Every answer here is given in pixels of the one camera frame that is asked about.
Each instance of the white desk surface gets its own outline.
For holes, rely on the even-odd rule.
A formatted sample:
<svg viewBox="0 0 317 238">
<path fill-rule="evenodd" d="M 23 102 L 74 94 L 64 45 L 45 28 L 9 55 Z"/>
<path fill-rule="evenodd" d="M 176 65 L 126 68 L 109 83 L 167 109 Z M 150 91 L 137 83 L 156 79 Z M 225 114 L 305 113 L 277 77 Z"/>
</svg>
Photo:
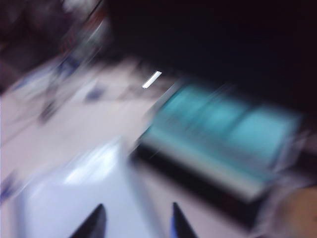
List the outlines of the white desk surface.
<svg viewBox="0 0 317 238">
<path fill-rule="evenodd" d="M 150 120 L 147 111 L 163 93 L 164 87 L 157 86 L 171 84 L 159 78 L 147 89 L 154 97 L 132 95 L 114 100 L 127 87 L 141 87 L 147 80 L 136 71 L 136 64 L 134 59 L 127 59 L 114 67 L 98 64 L 90 68 L 82 77 L 93 81 L 82 86 L 45 124 L 39 123 L 37 113 L 43 108 L 43 97 L 37 103 L 26 104 L 17 100 L 16 94 L 5 93 L 1 97 L 1 181 L 13 171 L 17 181 L 27 181 L 32 174 L 61 165 L 118 135 L 132 150 Z M 96 84 L 106 89 L 105 95 L 98 101 L 84 102 Z M 141 168 L 139 174 L 166 236 L 172 202 L 176 201 L 199 237 L 247 237 L 241 227 L 167 178 L 146 168 Z M 11 218 L 9 202 L 4 202 L 2 238 L 12 238 Z"/>
</svg>

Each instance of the dark background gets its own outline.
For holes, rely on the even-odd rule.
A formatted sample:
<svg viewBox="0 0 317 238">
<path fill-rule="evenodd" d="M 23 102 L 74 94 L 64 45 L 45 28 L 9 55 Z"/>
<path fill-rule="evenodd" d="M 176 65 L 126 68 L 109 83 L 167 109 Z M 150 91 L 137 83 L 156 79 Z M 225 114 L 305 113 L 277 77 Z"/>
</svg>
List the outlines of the dark background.
<svg viewBox="0 0 317 238">
<path fill-rule="evenodd" d="M 316 4 L 298 0 L 110 0 L 124 50 L 317 115 Z"/>
</svg>

